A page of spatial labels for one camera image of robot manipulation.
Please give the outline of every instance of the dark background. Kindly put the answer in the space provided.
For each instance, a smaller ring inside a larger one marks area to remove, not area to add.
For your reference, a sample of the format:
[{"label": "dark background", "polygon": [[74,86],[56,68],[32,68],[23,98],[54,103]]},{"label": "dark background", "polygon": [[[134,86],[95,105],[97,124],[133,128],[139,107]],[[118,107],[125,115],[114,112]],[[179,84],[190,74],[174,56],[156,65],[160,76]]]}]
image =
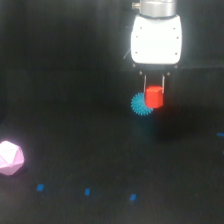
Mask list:
[{"label": "dark background", "polygon": [[[123,60],[135,16],[131,2],[1,0],[1,83],[9,101],[125,105],[139,91],[130,55]],[[223,107],[223,7],[220,0],[179,0],[182,70],[169,78],[172,104]]]},{"label": "dark background", "polygon": [[147,117],[131,2],[0,0],[0,140],[26,159],[0,175],[0,223],[224,222],[224,2],[179,0],[181,62]]}]

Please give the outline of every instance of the red cube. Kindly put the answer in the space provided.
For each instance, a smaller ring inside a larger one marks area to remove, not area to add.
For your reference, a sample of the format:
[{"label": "red cube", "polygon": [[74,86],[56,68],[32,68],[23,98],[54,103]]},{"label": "red cube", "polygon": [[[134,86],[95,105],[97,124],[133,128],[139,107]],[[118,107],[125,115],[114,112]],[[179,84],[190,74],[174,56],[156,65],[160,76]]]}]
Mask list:
[{"label": "red cube", "polygon": [[145,105],[149,108],[163,106],[163,88],[161,86],[149,86],[145,91]]}]

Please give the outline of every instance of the black table surface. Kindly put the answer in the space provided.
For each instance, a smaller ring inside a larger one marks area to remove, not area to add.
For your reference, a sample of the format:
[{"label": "black table surface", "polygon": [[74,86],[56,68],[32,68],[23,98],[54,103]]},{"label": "black table surface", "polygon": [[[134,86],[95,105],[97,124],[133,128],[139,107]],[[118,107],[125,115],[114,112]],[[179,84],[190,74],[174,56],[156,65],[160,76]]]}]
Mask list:
[{"label": "black table surface", "polygon": [[114,105],[14,103],[0,140],[20,145],[26,162],[0,176],[0,223],[223,223],[218,132],[221,110],[139,117]]}]

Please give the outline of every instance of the pink polyhedron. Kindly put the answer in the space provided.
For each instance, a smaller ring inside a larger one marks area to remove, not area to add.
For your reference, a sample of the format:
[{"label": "pink polyhedron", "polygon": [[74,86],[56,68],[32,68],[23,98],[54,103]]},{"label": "pink polyhedron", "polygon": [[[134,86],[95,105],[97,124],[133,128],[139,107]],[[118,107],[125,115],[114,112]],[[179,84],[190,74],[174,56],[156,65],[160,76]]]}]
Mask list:
[{"label": "pink polyhedron", "polygon": [[24,163],[22,149],[11,142],[0,144],[0,173],[13,175]]}]

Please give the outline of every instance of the blue spiky ball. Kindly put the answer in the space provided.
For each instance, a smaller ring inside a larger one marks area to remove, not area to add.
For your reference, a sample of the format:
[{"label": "blue spiky ball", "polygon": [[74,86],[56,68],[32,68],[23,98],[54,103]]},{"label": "blue spiky ball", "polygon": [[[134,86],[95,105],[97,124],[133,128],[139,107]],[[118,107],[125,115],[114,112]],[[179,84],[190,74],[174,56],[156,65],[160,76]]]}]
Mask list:
[{"label": "blue spiky ball", "polygon": [[145,105],[144,93],[138,93],[133,97],[131,107],[132,110],[140,116],[146,116],[153,112],[152,108],[148,108]]}]

